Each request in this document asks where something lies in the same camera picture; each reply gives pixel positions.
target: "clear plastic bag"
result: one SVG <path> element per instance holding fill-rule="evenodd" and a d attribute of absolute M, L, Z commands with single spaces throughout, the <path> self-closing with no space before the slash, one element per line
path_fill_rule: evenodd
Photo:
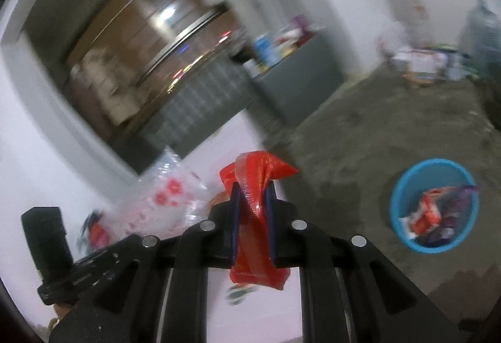
<path fill-rule="evenodd" d="M 470 216 L 473 195 L 477 187 L 461 186 L 437 201 L 442 213 L 442 222 L 422 238 L 425 247 L 440 247 L 449 244 L 460 234 Z"/>
<path fill-rule="evenodd" d="M 166 148 L 129 196 L 106 211 L 99 224 L 112 242 L 130 234 L 175 237 L 207 217 L 213 196 L 179 156 Z"/>

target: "plastic bag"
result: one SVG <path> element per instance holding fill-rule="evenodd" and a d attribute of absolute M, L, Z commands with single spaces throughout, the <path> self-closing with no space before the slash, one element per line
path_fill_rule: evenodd
<path fill-rule="evenodd" d="M 469 217 L 472 197 L 476 191 L 476 186 L 461 186 L 437 202 L 442 212 L 442 222 L 424 237 L 422 244 L 425 247 L 440 247 L 448 244 L 463 230 Z"/>
<path fill-rule="evenodd" d="M 422 194 L 419 199 L 418 209 L 407 217 L 400 219 L 404 233 L 409 240 L 428 234 L 439 226 L 442 222 L 442 215 L 437 202 L 454 189 L 453 186 L 436 188 L 427 190 Z"/>
<path fill-rule="evenodd" d="M 175 237 L 207 217 L 213 196 L 179 156 L 166 148 L 129 196 L 105 212 L 99 224 L 112 242 L 130 234 Z"/>
<path fill-rule="evenodd" d="M 247 211 L 240 212 L 239 248 L 235 266 L 230 270 L 232 282 L 284 289 L 291 271 L 277 268 L 271 262 L 262 195 L 270 179 L 283 179 L 295 173 L 297 169 L 266 151 L 244 153 L 221 170 L 226 192 L 230 195 L 237 181 L 249 205 Z"/>

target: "snack bag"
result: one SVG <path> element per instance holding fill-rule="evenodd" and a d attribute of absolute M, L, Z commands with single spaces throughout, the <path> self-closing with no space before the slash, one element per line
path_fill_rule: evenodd
<path fill-rule="evenodd" d="M 445 198 L 442 207 L 442 222 L 425 236 L 422 243 L 425 247 L 440 247 L 454 239 L 466 224 L 472 197 L 476 191 L 476 186 L 461 186 Z"/>
<path fill-rule="evenodd" d="M 249 209 L 240 212 L 239 248 L 236 263 L 230 270 L 234 283 L 251 283 L 283 290 L 291 273 L 289 268 L 277 268 L 270 258 L 263 191 L 270 179 L 283 179 L 297 169 L 266 152 L 243 153 L 220 172 L 226 192 L 230 195 L 238 182 Z"/>
<path fill-rule="evenodd" d="M 431 189 L 423 193 L 416 212 L 401 218 L 404 232 L 410 240 L 428 234 L 438 227 L 442 215 L 437 200 L 454 190 L 454 187 Z"/>

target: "red plastic bag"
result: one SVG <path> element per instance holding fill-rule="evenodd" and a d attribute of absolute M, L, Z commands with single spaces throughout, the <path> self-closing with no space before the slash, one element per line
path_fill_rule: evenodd
<path fill-rule="evenodd" d="M 243 153 L 221 170 L 226 192 L 231 195 L 237 181 L 249 204 L 249 210 L 240 213 L 239 249 L 230 271 L 232 282 L 284 289 L 291 271 L 277 268 L 271 262 L 262 195 L 270 179 L 283 179 L 295 173 L 297 169 L 266 151 Z"/>

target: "concrete floor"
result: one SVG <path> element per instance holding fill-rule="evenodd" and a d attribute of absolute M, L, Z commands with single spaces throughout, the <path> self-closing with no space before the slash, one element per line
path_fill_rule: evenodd
<path fill-rule="evenodd" d="M 336 237 L 365 235 L 452 321 L 490 312 L 501 295 L 501 133 L 469 81 L 406 89 L 399 74 L 381 69 L 297 128 L 250 111 L 267 148 L 300 169 L 282 185 L 306 220 Z M 405 247 L 388 218 L 396 181 L 428 158 L 463 165 L 480 193 L 472 233 L 437 255 Z"/>

